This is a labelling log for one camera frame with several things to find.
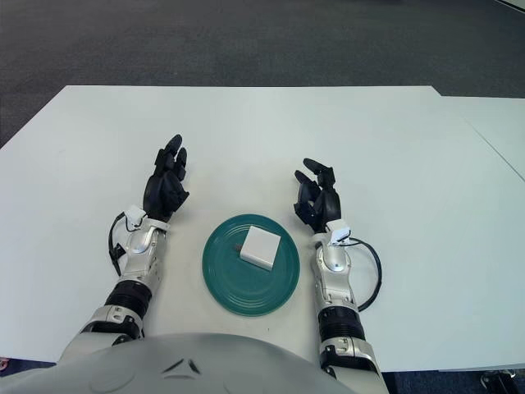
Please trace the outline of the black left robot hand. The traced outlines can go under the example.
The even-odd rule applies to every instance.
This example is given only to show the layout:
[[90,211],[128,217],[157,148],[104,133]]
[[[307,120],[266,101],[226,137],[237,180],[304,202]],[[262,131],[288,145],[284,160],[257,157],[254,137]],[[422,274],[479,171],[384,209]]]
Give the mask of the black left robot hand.
[[182,185],[185,179],[187,151],[181,135],[175,135],[157,153],[153,174],[147,181],[143,210],[148,218],[169,222],[171,216],[189,197]]

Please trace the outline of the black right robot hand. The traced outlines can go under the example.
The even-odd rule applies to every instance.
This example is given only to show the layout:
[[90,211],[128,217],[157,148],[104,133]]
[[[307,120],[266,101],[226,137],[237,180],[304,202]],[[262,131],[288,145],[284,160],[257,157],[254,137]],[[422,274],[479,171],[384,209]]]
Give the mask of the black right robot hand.
[[294,172],[299,182],[294,211],[314,233],[324,233],[328,222],[341,219],[340,196],[334,187],[335,174],[332,167],[311,158],[305,158],[303,164],[317,179],[314,181],[299,170]]

